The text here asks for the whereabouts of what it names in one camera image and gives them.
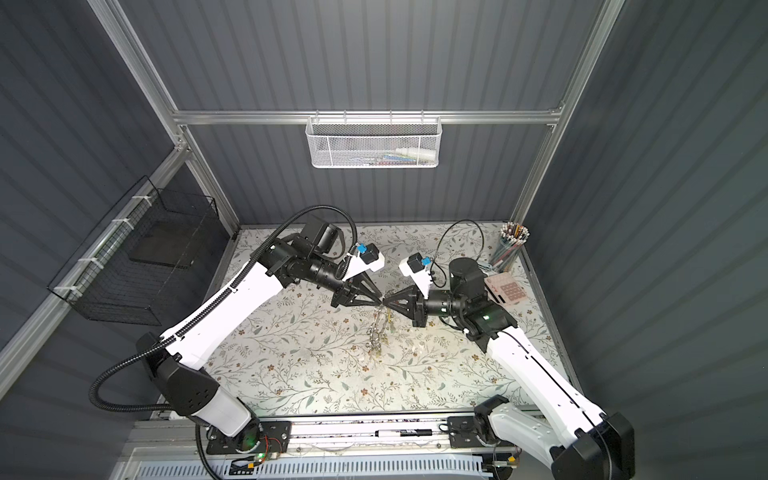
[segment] floral pattern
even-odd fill
[[[398,263],[411,253],[432,256],[448,225],[360,227],[359,238],[375,243],[386,266],[371,278],[382,292],[409,285]],[[498,223],[482,223],[487,259],[498,241]],[[350,241],[349,228],[345,231]],[[284,234],[298,230],[286,230]],[[240,232],[227,281],[270,230]],[[438,262],[475,257],[480,234],[474,225],[457,225],[446,235]],[[541,354],[564,370],[541,309],[519,260],[511,272],[528,298],[507,306]],[[435,268],[435,277],[442,282]],[[483,355],[463,334],[438,320],[423,329],[392,313],[380,355],[366,348],[373,323],[370,306],[330,306],[330,291],[308,282],[284,289],[264,303],[209,358],[207,371],[258,415],[455,409],[474,406],[500,394],[516,404],[532,401],[496,361]]]

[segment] black marker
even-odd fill
[[[429,437],[432,436],[430,429],[411,429],[411,430],[376,430],[377,437]]]

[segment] striped gray wall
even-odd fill
[[[599,0],[123,2],[182,110],[557,107]]]
[[[638,478],[762,478],[768,3],[631,2],[526,222]]]
[[[173,144],[84,0],[0,1],[0,112],[4,346],[70,253]],[[197,184],[184,168],[169,187]],[[97,410],[88,386],[146,331],[63,320],[0,402],[0,478],[107,478],[136,417]],[[141,368],[104,395],[157,399]]]
[[[347,170],[313,167],[298,125],[191,127],[240,222],[261,224],[322,203],[360,222],[505,220],[547,129],[446,125],[437,168]]]

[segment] bundle of pencils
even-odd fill
[[[499,233],[498,246],[489,263],[494,271],[505,272],[512,265],[515,252],[528,240],[530,232],[517,222],[507,222]]]

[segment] metal beam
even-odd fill
[[[538,156],[528,174],[528,179],[525,181],[523,191],[518,198],[515,209],[512,211],[510,220],[522,222],[528,214],[536,192],[538,192],[538,188],[541,186],[541,181],[547,173],[552,158],[554,158],[558,151],[563,135],[573,117],[574,110],[581,100],[589,78],[592,76],[594,66],[597,64],[598,58],[600,58],[600,53],[603,51],[605,42],[616,24],[616,19],[623,6],[624,0],[605,0],[603,2],[598,19],[592,28],[587,44],[584,46],[574,74],[565,91],[560,121],[552,128],[539,150]]]
[[[559,111],[177,111],[182,125],[303,125],[308,118],[356,123],[435,122],[443,124],[557,124]]]
[[[157,69],[141,44],[136,31],[131,26],[120,2],[118,0],[88,0],[88,4],[139,84],[141,91],[144,92],[144,96],[147,97],[147,101],[152,106],[157,118],[160,119],[168,136],[174,143],[184,141],[192,148],[195,158],[190,159],[187,165],[192,170],[203,193],[216,200],[219,218],[224,228],[230,235],[236,232],[240,226],[240,221],[237,219],[232,204],[221,189],[192,133],[181,128],[174,120],[172,113],[178,110],[176,103],[165,87],[160,74],[157,73]]]
[[[115,218],[127,217],[143,201],[141,198],[136,197],[148,195],[153,190],[152,184],[157,188],[168,185],[170,179],[184,165],[189,156],[190,152],[186,144],[177,145],[149,177],[149,181],[144,182],[134,194],[134,198],[131,198],[125,204]],[[82,256],[84,258],[95,256],[107,243],[117,227],[117,222],[110,222],[110,225],[101,232]],[[79,278],[84,265],[83,262],[77,262],[65,275],[61,285],[72,284],[74,280]],[[29,319],[27,319],[21,329],[5,345],[0,352],[0,399],[2,399],[8,389],[11,388],[16,379],[22,374],[35,357],[35,354],[48,340],[48,337],[56,330],[58,324],[69,313],[70,309],[69,303],[66,303],[53,293],[49,294]]]

